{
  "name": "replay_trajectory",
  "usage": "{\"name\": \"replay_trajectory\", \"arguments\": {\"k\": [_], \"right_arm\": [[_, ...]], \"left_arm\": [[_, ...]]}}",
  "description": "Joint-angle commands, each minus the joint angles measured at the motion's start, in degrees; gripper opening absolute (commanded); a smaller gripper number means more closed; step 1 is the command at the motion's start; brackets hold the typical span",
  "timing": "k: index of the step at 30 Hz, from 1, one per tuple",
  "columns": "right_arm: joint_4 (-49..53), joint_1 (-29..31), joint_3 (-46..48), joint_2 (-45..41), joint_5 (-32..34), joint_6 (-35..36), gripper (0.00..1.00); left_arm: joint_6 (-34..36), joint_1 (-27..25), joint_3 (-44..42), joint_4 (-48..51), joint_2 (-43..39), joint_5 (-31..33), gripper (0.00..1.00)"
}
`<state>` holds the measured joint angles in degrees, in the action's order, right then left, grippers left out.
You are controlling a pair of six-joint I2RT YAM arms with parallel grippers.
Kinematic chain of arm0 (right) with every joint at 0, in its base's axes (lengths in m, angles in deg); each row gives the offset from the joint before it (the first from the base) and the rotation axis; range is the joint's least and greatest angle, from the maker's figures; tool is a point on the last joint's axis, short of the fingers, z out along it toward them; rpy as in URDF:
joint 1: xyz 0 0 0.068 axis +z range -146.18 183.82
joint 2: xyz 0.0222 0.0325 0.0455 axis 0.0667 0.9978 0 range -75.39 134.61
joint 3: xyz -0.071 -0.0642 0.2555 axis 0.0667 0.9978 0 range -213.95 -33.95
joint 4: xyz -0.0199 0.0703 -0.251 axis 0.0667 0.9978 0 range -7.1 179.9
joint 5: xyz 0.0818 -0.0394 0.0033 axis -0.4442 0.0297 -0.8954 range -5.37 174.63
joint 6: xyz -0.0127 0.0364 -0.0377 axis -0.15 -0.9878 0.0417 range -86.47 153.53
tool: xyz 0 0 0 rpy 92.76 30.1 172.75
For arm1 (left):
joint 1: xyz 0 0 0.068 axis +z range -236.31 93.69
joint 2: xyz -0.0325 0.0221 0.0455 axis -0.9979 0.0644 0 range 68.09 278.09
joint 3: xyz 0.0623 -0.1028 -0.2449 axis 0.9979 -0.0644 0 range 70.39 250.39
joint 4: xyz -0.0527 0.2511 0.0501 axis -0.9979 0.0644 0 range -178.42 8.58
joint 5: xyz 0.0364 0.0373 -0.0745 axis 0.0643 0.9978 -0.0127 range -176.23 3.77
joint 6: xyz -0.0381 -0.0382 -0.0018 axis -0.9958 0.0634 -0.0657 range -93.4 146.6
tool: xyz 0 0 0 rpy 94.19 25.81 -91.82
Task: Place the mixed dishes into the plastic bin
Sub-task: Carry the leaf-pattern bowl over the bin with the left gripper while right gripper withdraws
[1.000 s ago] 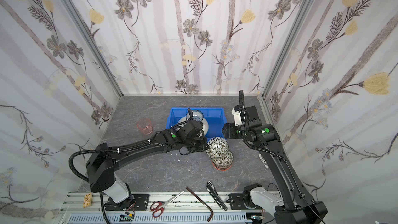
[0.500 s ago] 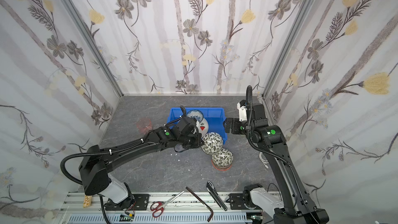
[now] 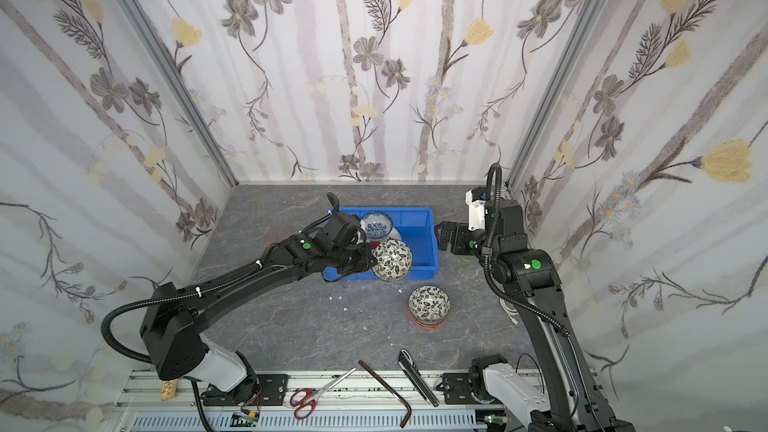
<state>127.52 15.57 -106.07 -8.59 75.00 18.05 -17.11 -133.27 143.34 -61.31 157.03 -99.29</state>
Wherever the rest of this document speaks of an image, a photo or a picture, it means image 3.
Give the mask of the blue patterned bowl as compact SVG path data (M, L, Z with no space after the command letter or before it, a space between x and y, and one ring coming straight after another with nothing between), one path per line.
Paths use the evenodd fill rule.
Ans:
M382 211L370 211L361 218L361 226L369 241L380 242L391 234L394 224L392 218Z

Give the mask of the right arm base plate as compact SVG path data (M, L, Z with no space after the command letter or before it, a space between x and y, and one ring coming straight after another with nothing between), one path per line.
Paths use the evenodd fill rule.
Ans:
M486 370L471 369L469 372L446 372L435 386L443 394L447 405L521 405L518 394L502 393L493 396L486 387Z

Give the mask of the black speckled bowl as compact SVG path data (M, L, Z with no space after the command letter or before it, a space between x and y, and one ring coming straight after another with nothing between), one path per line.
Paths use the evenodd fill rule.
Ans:
M408 301L411 314L424 321L437 321L448 316L451 302L448 294L436 286L422 286L415 289Z
M413 266L413 253L402 240L388 238L374 250L375 264L372 268L376 278L385 282L404 279Z

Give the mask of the white watermelon plate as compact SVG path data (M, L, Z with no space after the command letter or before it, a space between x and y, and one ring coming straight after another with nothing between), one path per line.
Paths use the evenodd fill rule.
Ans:
M395 239L395 240L402 241L402 236L399 233L399 231L395 227L393 227L390 233L387 235L387 239Z

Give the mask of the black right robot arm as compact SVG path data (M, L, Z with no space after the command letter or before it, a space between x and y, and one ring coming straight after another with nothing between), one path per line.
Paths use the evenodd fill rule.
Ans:
M478 259L486 283L512 305L531 340L544 390L538 392L501 360L470 374L480 401L496 399L523 431L631 431L589 370L567 312L562 281L551 257L529 247L521 206L513 200L475 201L467 223L435 226L437 245Z

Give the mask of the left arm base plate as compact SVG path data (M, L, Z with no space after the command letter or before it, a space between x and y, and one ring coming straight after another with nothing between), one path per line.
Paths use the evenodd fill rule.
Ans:
M223 392L213 385L201 394L204 406L281 406L287 391L288 374L247 376L239 385Z

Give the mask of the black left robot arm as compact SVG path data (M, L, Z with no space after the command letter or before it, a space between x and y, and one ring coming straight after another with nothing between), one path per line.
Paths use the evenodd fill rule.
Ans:
M101 323L102 337L119 354L153 365L163 381L187 378L230 392L254 374L238 354L206 339L203 334L208 328L278 287L327 268L336 269L340 276L362 273L374 263L361 219L332 210L308 228L269 245L250 263L181 289L166 283L151 298L110 311ZM124 345L112 331L117 317L139 309L145 312L139 330L144 352Z

